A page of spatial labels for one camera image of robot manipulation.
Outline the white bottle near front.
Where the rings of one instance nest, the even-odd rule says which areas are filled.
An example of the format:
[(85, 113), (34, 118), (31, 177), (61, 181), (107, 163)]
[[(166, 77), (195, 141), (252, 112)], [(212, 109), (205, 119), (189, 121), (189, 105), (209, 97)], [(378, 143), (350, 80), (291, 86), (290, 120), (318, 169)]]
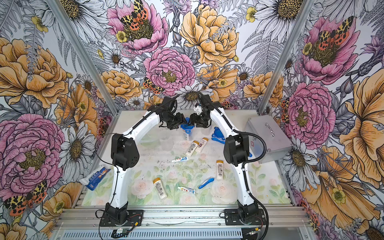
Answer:
[(163, 200), (163, 199), (167, 198), (168, 196), (167, 196), (167, 194), (165, 192), (165, 188), (163, 186), (163, 183), (162, 183), (161, 179), (160, 178), (156, 178), (156, 179), (153, 180), (153, 183), (154, 183), (155, 189), (156, 189), (160, 199)]

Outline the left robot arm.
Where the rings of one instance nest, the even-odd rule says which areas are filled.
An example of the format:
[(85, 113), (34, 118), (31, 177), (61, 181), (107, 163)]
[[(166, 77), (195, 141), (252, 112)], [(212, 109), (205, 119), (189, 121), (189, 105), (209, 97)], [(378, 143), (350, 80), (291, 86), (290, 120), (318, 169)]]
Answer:
[(166, 97), (159, 105), (151, 106), (146, 114), (122, 134), (111, 138), (111, 159), (114, 166), (114, 183), (109, 202), (105, 206), (101, 225), (123, 226), (128, 213), (128, 169), (133, 168), (140, 159), (137, 143), (158, 124), (166, 124), (170, 130), (186, 123), (183, 114), (177, 113), (177, 96)]

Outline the blue white packet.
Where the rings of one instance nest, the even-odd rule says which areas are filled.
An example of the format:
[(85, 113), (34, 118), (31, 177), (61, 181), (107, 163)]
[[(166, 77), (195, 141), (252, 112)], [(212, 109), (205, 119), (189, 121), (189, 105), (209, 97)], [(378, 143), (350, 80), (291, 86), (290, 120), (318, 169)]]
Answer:
[(94, 191), (98, 184), (103, 180), (103, 178), (110, 172), (111, 169), (99, 165), (95, 170), (89, 173), (83, 179), (80, 179), (79, 182), (88, 188), (91, 191)]

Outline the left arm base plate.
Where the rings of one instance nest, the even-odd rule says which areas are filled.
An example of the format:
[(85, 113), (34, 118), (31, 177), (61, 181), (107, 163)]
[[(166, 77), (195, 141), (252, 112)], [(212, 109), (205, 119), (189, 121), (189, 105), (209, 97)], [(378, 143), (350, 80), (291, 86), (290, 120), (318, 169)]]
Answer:
[(143, 210), (123, 210), (119, 213), (107, 212), (101, 217), (101, 227), (139, 227), (144, 216)]

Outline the white bottle yellow cap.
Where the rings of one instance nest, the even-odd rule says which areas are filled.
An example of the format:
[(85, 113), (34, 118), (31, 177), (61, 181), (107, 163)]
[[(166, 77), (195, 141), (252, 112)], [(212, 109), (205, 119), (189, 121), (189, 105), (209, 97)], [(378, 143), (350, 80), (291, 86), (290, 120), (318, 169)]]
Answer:
[(198, 144), (198, 147), (196, 148), (196, 152), (201, 153), (204, 147), (207, 145), (208, 141), (209, 141), (208, 138), (202, 138)]
[(222, 160), (216, 161), (216, 179), (217, 180), (224, 179), (224, 162)]
[(186, 156), (187, 157), (191, 157), (192, 154), (195, 152), (195, 150), (197, 149), (198, 146), (199, 146), (199, 142), (193, 141), (191, 143), (191, 145), (189, 146), (187, 152), (186, 152)]

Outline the silver metal case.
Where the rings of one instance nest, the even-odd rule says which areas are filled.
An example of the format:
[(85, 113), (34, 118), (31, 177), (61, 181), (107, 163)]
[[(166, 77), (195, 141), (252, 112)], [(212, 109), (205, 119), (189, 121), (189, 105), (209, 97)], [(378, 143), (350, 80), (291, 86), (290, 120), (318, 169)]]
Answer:
[(259, 161), (261, 164), (282, 159), (293, 146), (291, 140), (269, 115), (250, 118), (244, 131), (258, 135), (265, 141), (267, 152)]

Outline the blue lid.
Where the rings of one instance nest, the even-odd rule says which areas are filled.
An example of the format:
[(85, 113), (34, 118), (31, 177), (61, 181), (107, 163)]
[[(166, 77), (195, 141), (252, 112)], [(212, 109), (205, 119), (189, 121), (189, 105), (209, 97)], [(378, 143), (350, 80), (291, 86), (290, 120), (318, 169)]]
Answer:
[(214, 133), (212, 134), (211, 138), (218, 138), (218, 139), (226, 140), (226, 138), (224, 137), (224, 135), (221, 132), (219, 127), (214, 127)]
[(188, 124), (189, 120), (190, 120), (190, 118), (187, 117), (187, 118), (186, 118), (187, 123), (181, 125), (181, 129), (182, 129), (186, 134), (191, 134), (191, 133), (192, 133), (192, 130), (195, 128), (194, 125), (189, 125), (189, 124)]

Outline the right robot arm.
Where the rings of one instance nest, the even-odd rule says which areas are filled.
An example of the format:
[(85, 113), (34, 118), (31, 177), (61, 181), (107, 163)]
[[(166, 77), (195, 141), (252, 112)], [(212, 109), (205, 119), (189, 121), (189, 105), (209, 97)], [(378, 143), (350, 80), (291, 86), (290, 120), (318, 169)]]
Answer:
[(225, 137), (224, 158), (231, 165), (236, 179), (239, 218), (242, 223), (248, 224), (259, 213), (258, 203), (249, 186), (249, 137), (235, 127), (220, 103), (212, 102), (208, 95), (199, 94), (194, 111), (190, 116), (189, 125), (207, 128), (214, 122)]

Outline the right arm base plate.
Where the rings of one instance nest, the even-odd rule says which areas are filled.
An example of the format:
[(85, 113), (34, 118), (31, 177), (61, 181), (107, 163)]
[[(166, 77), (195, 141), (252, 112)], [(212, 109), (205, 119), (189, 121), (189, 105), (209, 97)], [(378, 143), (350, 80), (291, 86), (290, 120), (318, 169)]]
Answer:
[(259, 215), (252, 217), (241, 217), (237, 209), (224, 209), (224, 220), (226, 226), (265, 226), (267, 224), (266, 215), (263, 210), (259, 210)]

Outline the toothpaste tube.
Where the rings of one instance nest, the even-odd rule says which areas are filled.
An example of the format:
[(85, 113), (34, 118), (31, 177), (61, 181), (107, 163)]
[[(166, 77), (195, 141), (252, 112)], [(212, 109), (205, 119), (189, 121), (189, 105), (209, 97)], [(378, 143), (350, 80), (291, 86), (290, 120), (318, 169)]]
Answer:
[(196, 190), (191, 189), (191, 188), (187, 188), (187, 187), (181, 187), (181, 186), (179, 186), (179, 187), (178, 187), (178, 190), (183, 191), (183, 192), (186, 192), (186, 193), (191, 193), (191, 194), (195, 194), (195, 193), (196, 193)]
[(172, 163), (185, 162), (188, 160), (189, 160), (189, 157), (182, 157), (182, 158), (177, 158), (177, 159), (172, 160)]

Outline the clear plastic cup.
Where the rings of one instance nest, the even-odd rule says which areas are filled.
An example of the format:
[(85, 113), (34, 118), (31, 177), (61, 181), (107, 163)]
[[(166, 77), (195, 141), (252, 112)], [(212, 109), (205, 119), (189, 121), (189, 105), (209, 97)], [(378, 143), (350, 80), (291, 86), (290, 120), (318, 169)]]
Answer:
[(183, 139), (185, 141), (192, 141), (193, 140), (193, 134), (192, 133), (183, 132)]
[(171, 151), (174, 147), (174, 139), (171, 132), (162, 131), (160, 133), (160, 146), (163, 151)]

